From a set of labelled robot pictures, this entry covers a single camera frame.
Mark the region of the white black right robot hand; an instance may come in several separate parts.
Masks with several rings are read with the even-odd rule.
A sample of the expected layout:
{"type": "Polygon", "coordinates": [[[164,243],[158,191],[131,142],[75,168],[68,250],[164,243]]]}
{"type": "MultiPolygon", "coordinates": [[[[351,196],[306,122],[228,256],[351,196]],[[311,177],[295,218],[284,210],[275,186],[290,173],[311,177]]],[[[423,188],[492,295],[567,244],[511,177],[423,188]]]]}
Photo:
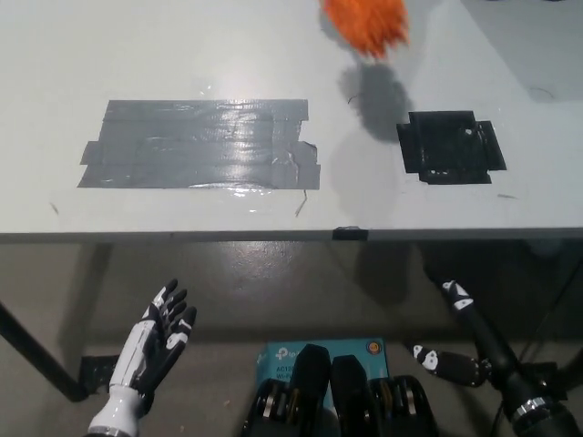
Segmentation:
{"type": "Polygon", "coordinates": [[[489,382],[502,397],[502,409],[511,423],[549,412],[560,398],[522,364],[497,328],[478,309],[473,297],[455,280],[434,281],[461,326],[473,336],[478,357],[426,348],[418,343],[407,349],[426,371],[452,383],[478,387],[489,382]]]}

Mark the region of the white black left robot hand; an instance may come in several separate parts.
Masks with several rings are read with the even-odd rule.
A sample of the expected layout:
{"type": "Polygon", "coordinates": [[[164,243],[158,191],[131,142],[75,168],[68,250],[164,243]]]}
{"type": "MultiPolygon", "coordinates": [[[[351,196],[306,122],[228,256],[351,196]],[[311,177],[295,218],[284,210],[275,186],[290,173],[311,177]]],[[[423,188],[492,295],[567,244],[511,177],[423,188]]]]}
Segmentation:
{"type": "Polygon", "coordinates": [[[138,436],[155,390],[185,350],[197,317],[187,292],[172,279],[133,326],[108,385],[108,400],[92,419],[88,436],[138,436]]]}

